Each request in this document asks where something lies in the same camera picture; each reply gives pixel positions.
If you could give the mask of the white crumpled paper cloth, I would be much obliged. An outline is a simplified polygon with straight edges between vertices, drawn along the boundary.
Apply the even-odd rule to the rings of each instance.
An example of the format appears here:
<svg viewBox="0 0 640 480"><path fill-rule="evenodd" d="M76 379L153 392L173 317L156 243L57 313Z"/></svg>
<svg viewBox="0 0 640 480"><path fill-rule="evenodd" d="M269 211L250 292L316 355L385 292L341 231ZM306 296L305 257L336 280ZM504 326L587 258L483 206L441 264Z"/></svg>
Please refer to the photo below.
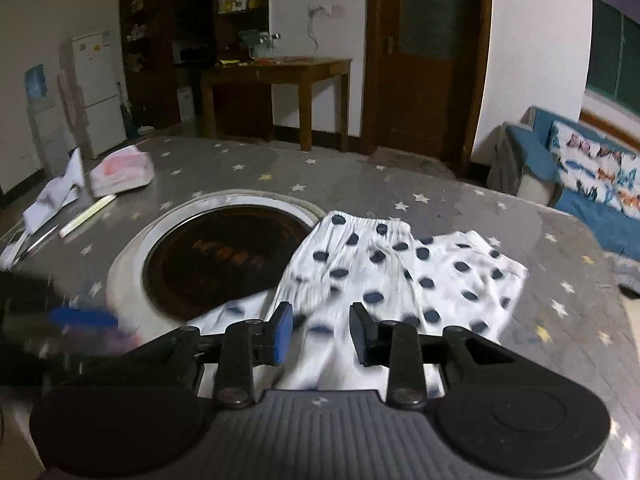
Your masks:
<svg viewBox="0 0 640 480"><path fill-rule="evenodd" d="M24 230L16 242L10 243L1 254L1 270L14 265L18 252L26 240L50 221L63 207L79 197L79 190L86 185L80 149L75 148L64 172L42 189L36 200L23 212Z"/></svg>

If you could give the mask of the round recessed table heater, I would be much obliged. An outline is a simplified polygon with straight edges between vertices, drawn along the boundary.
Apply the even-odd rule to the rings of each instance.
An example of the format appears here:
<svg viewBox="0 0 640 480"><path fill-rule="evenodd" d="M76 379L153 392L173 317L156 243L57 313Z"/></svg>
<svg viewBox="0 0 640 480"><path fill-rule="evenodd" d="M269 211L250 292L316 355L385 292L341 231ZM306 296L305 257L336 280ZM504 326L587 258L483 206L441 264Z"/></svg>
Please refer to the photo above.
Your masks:
<svg viewBox="0 0 640 480"><path fill-rule="evenodd" d="M242 188L192 198L153 220L116 257L107 307L149 341L272 289L324 215L301 198Z"/></svg>

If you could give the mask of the white stick marker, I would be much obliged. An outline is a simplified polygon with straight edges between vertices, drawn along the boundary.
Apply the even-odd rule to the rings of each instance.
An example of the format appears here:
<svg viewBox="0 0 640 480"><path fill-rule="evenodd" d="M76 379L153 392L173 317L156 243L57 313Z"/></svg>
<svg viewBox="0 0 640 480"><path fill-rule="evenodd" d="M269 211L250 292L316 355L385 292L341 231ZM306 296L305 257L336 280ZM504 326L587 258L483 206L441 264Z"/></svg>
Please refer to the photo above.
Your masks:
<svg viewBox="0 0 640 480"><path fill-rule="evenodd" d="M58 231L58 236L61 238L65 238L66 236L69 236L71 232L76 231L84 223L86 223L88 220L90 220L92 217L94 217L96 214L102 211L106 206L108 206L110 203L113 203L114 200L116 200L115 194L103 196L97 202L95 202L89 208L83 211L81 214L78 214L78 216L73 218L73 220L70 220L70 222L67 222L66 225L63 226L62 229Z"/></svg>

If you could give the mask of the blue corner sofa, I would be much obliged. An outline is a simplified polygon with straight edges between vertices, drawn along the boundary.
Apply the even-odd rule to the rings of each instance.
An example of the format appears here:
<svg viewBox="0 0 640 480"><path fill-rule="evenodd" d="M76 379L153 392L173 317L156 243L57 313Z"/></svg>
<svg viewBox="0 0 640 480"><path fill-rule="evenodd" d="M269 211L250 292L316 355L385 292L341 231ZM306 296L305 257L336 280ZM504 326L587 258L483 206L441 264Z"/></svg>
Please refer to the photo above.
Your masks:
<svg viewBox="0 0 640 480"><path fill-rule="evenodd" d="M490 188L576 217L606 252L639 259L639 150L529 107L498 129Z"/></svg>

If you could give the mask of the green window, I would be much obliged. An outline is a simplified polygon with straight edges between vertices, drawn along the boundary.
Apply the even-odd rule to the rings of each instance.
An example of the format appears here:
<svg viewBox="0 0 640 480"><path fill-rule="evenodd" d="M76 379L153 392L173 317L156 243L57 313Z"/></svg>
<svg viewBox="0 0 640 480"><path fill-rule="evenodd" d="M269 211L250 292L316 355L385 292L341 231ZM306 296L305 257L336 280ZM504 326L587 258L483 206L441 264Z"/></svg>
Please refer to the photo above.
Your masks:
<svg viewBox="0 0 640 480"><path fill-rule="evenodd" d="M587 88L639 114L639 24L593 0Z"/></svg>

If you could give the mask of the dark wooden shelf cabinet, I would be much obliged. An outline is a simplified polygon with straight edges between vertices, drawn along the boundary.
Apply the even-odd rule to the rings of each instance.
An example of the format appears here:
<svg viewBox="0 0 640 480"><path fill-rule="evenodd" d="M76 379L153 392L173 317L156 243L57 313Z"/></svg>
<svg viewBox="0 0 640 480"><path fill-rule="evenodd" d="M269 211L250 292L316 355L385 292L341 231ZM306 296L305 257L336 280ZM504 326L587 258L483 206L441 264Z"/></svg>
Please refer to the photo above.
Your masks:
<svg viewBox="0 0 640 480"><path fill-rule="evenodd" d="M268 0L118 0L132 120L165 129L201 118L203 78L244 62L244 32L269 28Z"/></svg>

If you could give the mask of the grey star pattern mat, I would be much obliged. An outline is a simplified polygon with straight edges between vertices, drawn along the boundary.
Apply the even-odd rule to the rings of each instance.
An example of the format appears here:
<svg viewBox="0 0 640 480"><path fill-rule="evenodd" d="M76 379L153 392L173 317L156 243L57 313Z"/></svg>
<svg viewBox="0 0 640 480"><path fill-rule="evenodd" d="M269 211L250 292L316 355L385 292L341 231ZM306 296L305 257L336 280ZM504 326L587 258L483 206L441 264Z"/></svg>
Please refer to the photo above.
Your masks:
<svg viewBox="0 0 640 480"><path fill-rule="evenodd" d="M528 278L502 343L580 382L605 402L612 434L600 462L607 479L639 474L639 362L612 259L577 219L520 198L397 168L354 154L304 153L198 138L141 143L155 176L119 196L68 240L50 230L21 263L81 304L103 304L112 262L140 231L169 211L236 188L278 193L323 211L398 219L425 238L473 230Z"/></svg>

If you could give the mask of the green glass jar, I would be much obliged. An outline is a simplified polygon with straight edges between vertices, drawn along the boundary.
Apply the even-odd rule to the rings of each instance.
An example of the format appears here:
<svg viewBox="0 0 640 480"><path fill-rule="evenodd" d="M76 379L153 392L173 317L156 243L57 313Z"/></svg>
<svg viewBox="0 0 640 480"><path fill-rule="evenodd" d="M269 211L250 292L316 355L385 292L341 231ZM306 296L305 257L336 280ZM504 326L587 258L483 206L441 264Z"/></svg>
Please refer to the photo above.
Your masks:
<svg viewBox="0 0 640 480"><path fill-rule="evenodd" d="M280 34L261 32L257 29L247 29L239 32L242 45L247 48L248 56L252 61L272 58L276 53Z"/></svg>

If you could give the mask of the dark wooden door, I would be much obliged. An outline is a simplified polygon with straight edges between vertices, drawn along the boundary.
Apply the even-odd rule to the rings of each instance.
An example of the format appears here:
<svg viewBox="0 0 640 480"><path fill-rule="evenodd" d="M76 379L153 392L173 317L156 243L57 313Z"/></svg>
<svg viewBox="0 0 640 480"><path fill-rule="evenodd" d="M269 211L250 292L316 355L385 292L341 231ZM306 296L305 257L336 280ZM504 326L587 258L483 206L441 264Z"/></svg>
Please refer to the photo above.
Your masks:
<svg viewBox="0 0 640 480"><path fill-rule="evenodd" d="M492 0L367 0L361 148L469 163Z"/></svg>

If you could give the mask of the white refrigerator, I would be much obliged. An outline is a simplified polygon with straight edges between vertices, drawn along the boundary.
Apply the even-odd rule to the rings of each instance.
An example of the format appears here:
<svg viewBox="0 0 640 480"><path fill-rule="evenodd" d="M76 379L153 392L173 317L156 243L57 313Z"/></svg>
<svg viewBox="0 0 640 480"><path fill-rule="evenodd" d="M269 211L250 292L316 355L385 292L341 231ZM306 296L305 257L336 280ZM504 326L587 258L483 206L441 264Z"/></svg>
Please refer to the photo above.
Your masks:
<svg viewBox="0 0 640 480"><path fill-rule="evenodd" d="M111 32L73 40L72 53L80 105L80 146L87 158L96 159L126 140Z"/></svg>

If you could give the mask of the butterfly print pillow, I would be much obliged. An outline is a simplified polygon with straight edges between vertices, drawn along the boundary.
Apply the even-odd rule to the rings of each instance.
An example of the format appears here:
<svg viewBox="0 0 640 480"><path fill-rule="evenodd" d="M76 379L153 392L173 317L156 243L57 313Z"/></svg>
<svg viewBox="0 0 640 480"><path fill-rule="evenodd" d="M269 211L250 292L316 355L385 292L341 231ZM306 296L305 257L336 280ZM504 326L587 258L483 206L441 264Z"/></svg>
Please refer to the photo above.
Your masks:
<svg viewBox="0 0 640 480"><path fill-rule="evenodd" d="M566 188L639 219L638 155L589 140L562 122L550 128L549 150Z"/></svg>

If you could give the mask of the wooden side table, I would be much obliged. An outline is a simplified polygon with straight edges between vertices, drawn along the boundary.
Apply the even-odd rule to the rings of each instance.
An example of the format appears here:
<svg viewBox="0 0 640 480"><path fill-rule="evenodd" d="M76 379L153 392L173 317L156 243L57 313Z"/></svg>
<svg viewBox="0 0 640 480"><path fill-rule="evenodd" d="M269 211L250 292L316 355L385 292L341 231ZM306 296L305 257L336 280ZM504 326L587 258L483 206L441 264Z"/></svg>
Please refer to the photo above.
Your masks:
<svg viewBox="0 0 640 480"><path fill-rule="evenodd" d="M271 88L271 118L276 127L287 114L298 114L298 142L309 152L314 146L314 86L333 84L334 110L332 131L340 138L331 146L345 153L349 147L350 75L349 58L318 58L318 56L280 56L261 58L248 63L220 64L202 76L201 92L204 122L216 126L215 88L258 84Z"/></svg>

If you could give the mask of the white polka dot garment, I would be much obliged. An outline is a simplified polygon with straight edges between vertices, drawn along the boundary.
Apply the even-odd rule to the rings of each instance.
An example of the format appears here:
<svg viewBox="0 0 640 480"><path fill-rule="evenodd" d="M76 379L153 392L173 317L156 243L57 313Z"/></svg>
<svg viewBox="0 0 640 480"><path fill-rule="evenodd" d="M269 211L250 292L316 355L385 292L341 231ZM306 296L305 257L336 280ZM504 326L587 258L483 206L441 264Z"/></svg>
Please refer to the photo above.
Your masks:
<svg viewBox="0 0 640 480"><path fill-rule="evenodd" d="M292 304L292 346L280 370L258 370L258 388L386 391L388 370L357 361L349 308L359 302L377 321L440 335L457 325L496 341L520 299L528 270L477 232L416 238L400 220L326 215L303 240L279 284L229 300L192 320L202 333L265 320Z"/></svg>

